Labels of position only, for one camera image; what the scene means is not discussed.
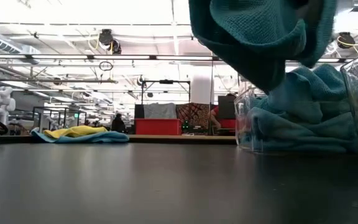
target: black table surface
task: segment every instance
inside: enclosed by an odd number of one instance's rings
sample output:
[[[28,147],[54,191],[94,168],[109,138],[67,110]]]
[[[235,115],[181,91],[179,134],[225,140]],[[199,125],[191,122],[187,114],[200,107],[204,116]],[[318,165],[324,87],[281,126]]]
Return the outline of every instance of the black table surface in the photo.
[[[0,223],[358,224],[358,157],[191,144],[0,145]]]

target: yellow cloth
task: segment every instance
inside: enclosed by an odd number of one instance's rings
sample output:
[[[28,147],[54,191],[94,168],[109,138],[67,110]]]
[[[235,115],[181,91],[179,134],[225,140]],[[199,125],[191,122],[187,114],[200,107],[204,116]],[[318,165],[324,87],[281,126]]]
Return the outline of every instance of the yellow cloth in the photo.
[[[62,136],[80,137],[80,136],[84,136],[84,135],[95,134],[95,133],[100,133],[100,132],[105,132],[105,131],[107,131],[107,129],[104,127],[92,128],[92,127],[89,127],[86,125],[81,125],[81,126],[72,127],[69,129],[59,129],[56,131],[45,130],[44,134],[48,137],[58,139]]]

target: red bin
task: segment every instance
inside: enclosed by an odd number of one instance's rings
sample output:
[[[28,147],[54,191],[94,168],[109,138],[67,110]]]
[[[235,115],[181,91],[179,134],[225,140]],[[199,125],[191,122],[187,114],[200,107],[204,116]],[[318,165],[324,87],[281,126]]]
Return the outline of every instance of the red bin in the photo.
[[[135,119],[136,134],[181,135],[180,119]]]

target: computer monitor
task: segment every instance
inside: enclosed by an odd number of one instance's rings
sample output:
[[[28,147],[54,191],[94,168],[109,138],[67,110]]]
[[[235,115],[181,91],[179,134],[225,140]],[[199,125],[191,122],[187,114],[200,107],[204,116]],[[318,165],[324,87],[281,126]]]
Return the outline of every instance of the computer monitor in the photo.
[[[235,119],[234,100],[235,96],[218,96],[219,119]]]

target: blue towel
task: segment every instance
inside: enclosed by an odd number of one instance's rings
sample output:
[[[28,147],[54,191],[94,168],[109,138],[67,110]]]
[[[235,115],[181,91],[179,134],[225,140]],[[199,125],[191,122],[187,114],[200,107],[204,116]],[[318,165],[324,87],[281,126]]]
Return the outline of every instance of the blue towel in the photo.
[[[330,65],[297,68],[269,96],[250,103],[256,150],[358,152],[345,83]]]
[[[129,137],[126,134],[118,133],[116,131],[89,134],[75,138],[62,136],[58,139],[50,138],[37,131],[32,131],[31,135],[49,143],[122,143],[129,141]]]
[[[336,0],[189,0],[189,8],[195,37],[269,92],[284,79],[286,60],[312,67],[324,54]]]

